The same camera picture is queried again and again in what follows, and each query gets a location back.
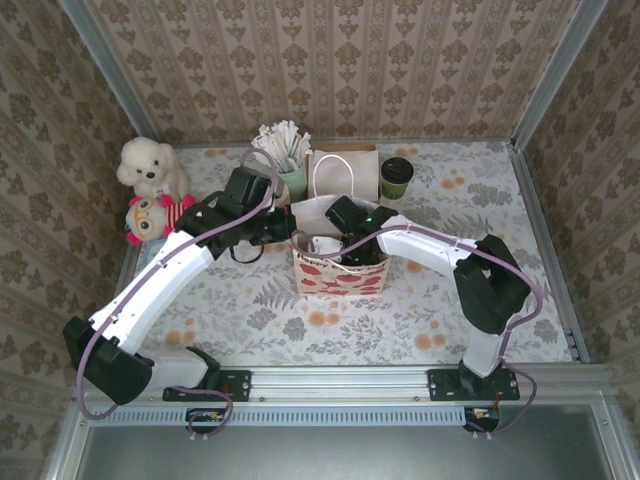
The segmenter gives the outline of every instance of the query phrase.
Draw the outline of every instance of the stuffed toy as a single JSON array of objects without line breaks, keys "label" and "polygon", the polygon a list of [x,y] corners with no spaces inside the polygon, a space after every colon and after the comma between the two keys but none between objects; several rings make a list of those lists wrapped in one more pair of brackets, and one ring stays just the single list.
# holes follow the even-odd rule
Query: stuffed toy
[{"label": "stuffed toy", "polygon": [[149,138],[138,137],[125,144],[116,175],[139,197],[166,194],[179,202],[189,191],[189,180],[173,147]]},{"label": "stuffed toy", "polygon": [[184,211],[194,205],[196,199],[186,194],[184,200],[175,203],[169,195],[160,198],[135,197],[129,202],[127,226],[131,230],[127,240],[132,245],[168,237]]}]

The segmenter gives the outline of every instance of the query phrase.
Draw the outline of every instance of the paper cup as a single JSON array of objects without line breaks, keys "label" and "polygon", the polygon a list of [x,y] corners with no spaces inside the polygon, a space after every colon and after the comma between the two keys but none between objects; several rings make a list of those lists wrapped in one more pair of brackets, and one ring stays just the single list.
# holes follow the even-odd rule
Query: paper cup
[{"label": "paper cup", "polygon": [[307,198],[307,169],[304,165],[291,173],[278,174],[289,188],[291,203],[296,203]]},{"label": "paper cup", "polygon": [[413,165],[405,158],[393,157],[382,164],[380,176],[382,194],[391,200],[397,200],[402,198],[413,178]]}]

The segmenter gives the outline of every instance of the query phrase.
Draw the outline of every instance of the patterned wall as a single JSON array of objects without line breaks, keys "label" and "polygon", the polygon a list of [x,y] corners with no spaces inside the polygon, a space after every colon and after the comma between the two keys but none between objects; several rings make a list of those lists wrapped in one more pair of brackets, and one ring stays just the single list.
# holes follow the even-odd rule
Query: patterned wall
[{"label": "patterned wall", "polygon": [[129,122],[55,1],[0,2],[0,478],[42,473],[71,396],[62,327],[114,289]]},{"label": "patterned wall", "polygon": [[171,143],[506,138],[578,0],[91,0]]},{"label": "patterned wall", "polygon": [[639,1],[610,0],[525,154],[591,353],[640,440]]}]

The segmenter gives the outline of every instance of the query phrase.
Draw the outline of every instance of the table surface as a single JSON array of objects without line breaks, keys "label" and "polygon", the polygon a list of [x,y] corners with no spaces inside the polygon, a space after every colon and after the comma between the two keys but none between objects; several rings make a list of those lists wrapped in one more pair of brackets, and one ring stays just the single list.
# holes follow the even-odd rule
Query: table surface
[{"label": "table surface", "polygon": [[[415,175],[401,200],[382,200],[416,223],[481,239],[502,237],[541,286],[541,315],[516,329],[512,362],[571,361],[506,144],[377,146],[380,161],[407,158]],[[183,149],[178,157],[198,199],[221,190],[244,148]],[[138,269],[144,263],[144,250]],[[286,244],[267,245],[253,265],[225,253],[184,289],[149,332],[143,351],[196,345],[224,366],[407,365],[457,363],[470,326],[453,282],[393,258],[380,297],[297,294]],[[532,296],[525,304],[533,309]]]}]

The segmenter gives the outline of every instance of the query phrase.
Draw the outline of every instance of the cable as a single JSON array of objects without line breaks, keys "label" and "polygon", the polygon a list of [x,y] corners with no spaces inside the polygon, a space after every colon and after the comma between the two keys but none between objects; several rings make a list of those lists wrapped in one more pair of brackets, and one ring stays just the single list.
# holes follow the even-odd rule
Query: cable
[{"label": "cable", "polygon": [[531,320],[533,320],[535,317],[538,316],[538,314],[540,314],[540,312],[542,311],[542,292],[540,291],[540,288],[533,283],[533,281],[527,276],[525,275],[520,269],[514,267],[513,265],[511,265],[510,263],[505,262],[504,260],[502,260],[501,258],[495,257],[489,253],[485,253],[481,250],[478,250],[476,248],[473,248],[469,245],[466,245],[464,243],[460,243],[458,241],[458,239],[451,239],[445,235],[439,234],[437,232],[434,232],[432,230],[428,230],[426,228],[422,228],[416,225],[398,225],[398,226],[393,226],[393,227],[386,227],[386,228],[381,228],[380,230],[377,230],[369,235],[367,235],[366,237],[364,237],[362,240],[357,241],[356,243],[348,246],[347,248],[345,248],[344,250],[341,250],[339,252],[334,252],[334,253],[326,253],[326,254],[318,254],[318,253],[312,253],[312,252],[305,252],[303,251],[300,246],[298,245],[297,239],[295,239],[295,234],[297,232],[294,232],[294,234],[291,237],[291,243],[293,244],[293,248],[295,248],[296,250],[298,250],[298,252],[303,253],[304,255],[311,257],[311,258],[319,258],[319,259],[330,259],[336,256],[342,256],[345,255],[353,250],[355,250],[356,248],[360,247],[361,245],[365,244],[366,242],[368,242],[369,240],[374,239],[375,237],[377,237],[378,235],[381,235],[383,233],[386,232],[394,232],[394,231],[403,231],[406,232],[407,230],[409,231],[413,231],[413,232],[417,232],[420,233],[422,235],[426,235],[428,237],[431,238],[435,238],[436,240],[439,240],[443,243],[446,243],[447,245],[450,245],[452,247],[456,247],[459,248],[461,250],[465,250],[473,255],[477,255],[478,257],[484,258],[485,260],[488,260],[502,268],[505,268],[506,270],[508,270],[509,272],[513,273],[514,275],[516,275],[518,278],[520,278],[524,283],[527,284],[527,286],[531,289],[531,292],[533,292],[533,295],[536,298],[536,308],[534,309],[534,311],[532,313],[530,313],[529,315],[524,316],[523,318],[519,319],[519,320],[515,320],[513,322],[511,322],[508,326],[507,329],[505,331],[505,335],[502,339],[502,343],[500,345],[500,350],[498,351],[498,359],[502,362],[502,364],[504,365],[504,367],[510,371],[512,371],[513,373],[515,373],[516,375],[521,375],[523,377],[525,377],[527,380],[529,380],[529,382],[531,382],[531,395],[529,395],[529,398],[527,400],[527,403],[525,403],[523,409],[520,411],[520,413],[518,414],[518,416],[515,418],[515,420],[513,420],[511,423],[509,423],[508,425],[505,425],[502,428],[499,428],[497,430],[494,430],[493,432],[489,433],[489,432],[485,432],[481,427],[468,422],[472,427],[477,428],[480,433],[484,433],[485,436],[490,437],[491,435],[496,435],[496,434],[500,434],[500,433],[504,433],[508,430],[510,430],[511,428],[513,428],[515,425],[517,425],[522,418],[524,417],[524,415],[527,413],[527,411],[531,408],[531,405],[533,404],[533,401],[536,397],[536,394],[538,392],[538,385],[536,383],[536,381],[533,379],[533,377],[531,375],[529,375],[528,373],[523,372],[522,370],[519,370],[517,368],[515,368],[514,366],[510,365],[509,363],[507,363],[507,361],[504,359],[504,353],[507,350],[507,345],[509,343],[509,339],[511,337],[511,332],[513,332],[513,330],[516,327],[519,327],[520,325],[523,325]]},{"label": "cable", "polygon": [[273,170],[273,175],[271,177],[271,184],[269,185],[269,188],[267,188],[267,192],[265,194],[264,200],[258,206],[256,206],[253,210],[249,211],[245,215],[243,215],[243,216],[241,216],[239,218],[236,218],[235,220],[232,220],[229,223],[225,223],[224,225],[221,225],[219,227],[213,228],[213,229],[211,229],[211,230],[209,230],[209,231],[207,231],[207,232],[205,232],[205,233],[203,233],[201,235],[198,235],[197,237],[192,238],[191,240],[183,243],[182,245],[179,245],[178,247],[174,248],[171,252],[167,253],[167,255],[165,255],[159,262],[156,262],[156,264],[153,266],[153,268],[151,268],[151,270],[149,270],[145,274],[145,276],[142,277],[142,279],[131,288],[131,290],[127,293],[127,295],[125,295],[125,297],[122,299],[120,304],[117,305],[114,308],[113,312],[111,312],[111,314],[108,316],[107,320],[100,326],[100,328],[98,328],[98,330],[96,330],[96,332],[93,334],[93,336],[89,339],[89,342],[87,342],[87,346],[85,347],[84,351],[82,352],[82,357],[80,358],[80,362],[78,364],[78,372],[76,374],[76,389],[75,389],[76,402],[78,403],[78,409],[80,410],[82,415],[84,415],[87,419],[89,419],[89,420],[102,420],[102,419],[105,419],[109,415],[111,415],[116,408],[118,408],[117,405],[112,405],[109,408],[109,410],[107,410],[106,412],[104,412],[102,414],[99,414],[99,415],[94,415],[93,413],[89,412],[89,410],[87,409],[87,406],[86,406],[86,404],[84,402],[84,387],[83,387],[84,372],[85,372],[85,370],[87,368],[87,363],[89,361],[89,356],[91,355],[91,352],[93,351],[93,348],[95,347],[96,343],[98,342],[98,339],[102,336],[102,334],[109,327],[109,325],[111,325],[113,323],[113,321],[116,318],[118,318],[118,315],[122,312],[124,307],[131,301],[131,299],[136,295],[136,293],[138,293],[138,291],[144,286],[144,284],[147,283],[147,281],[149,281],[149,279],[158,270],[163,268],[164,265],[167,264],[167,262],[169,262],[173,257],[178,255],[184,249],[190,247],[191,245],[199,243],[199,242],[201,242],[203,240],[206,240],[207,238],[210,238],[210,237],[212,237],[214,235],[218,235],[219,233],[222,233],[225,230],[229,230],[230,228],[236,227],[236,226],[246,222],[250,218],[256,216],[264,208],[271,206],[271,203],[273,201],[273,193],[275,191],[275,188],[276,188],[276,185],[277,185],[278,181],[280,181],[279,177],[278,177],[278,174],[277,174],[276,163],[273,160],[273,157],[271,157],[271,155],[269,155],[264,150],[261,150],[259,148],[249,148],[242,154],[242,157],[240,157],[240,164],[243,164],[245,162],[246,158],[249,155],[253,154],[253,153],[259,153],[259,154],[264,155],[264,157],[267,159],[267,161],[271,165],[271,169]]},{"label": "cable", "polygon": [[264,245],[260,245],[260,253],[253,257],[251,260],[238,260],[236,258],[236,252],[233,247],[229,247],[229,255],[231,256],[231,260],[234,262],[240,263],[242,265],[250,265],[252,263],[256,263],[258,260],[262,258],[262,254],[264,253]]},{"label": "cable", "polygon": [[[214,395],[216,397],[220,397],[224,399],[227,402],[226,417],[222,419],[222,422],[220,422],[220,425],[218,425],[215,430],[207,434],[208,436],[213,437],[214,435],[219,434],[222,431],[222,429],[227,426],[227,423],[229,423],[229,421],[231,420],[231,416],[233,415],[233,400],[231,400],[231,397],[226,393],[218,392],[217,390],[197,390],[197,389],[185,388],[185,387],[171,387],[171,388],[179,392],[191,393],[195,395]],[[202,417],[204,415],[210,415],[212,413],[217,413],[217,412],[207,412],[207,411],[197,412],[194,415],[192,415],[191,418],[189,418],[189,423],[187,424],[187,430],[189,430],[189,433],[191,434],[191,439],[194,439],[195,435],[197,435],[197,433],[193,431],[193,421],[198,417]]]}]

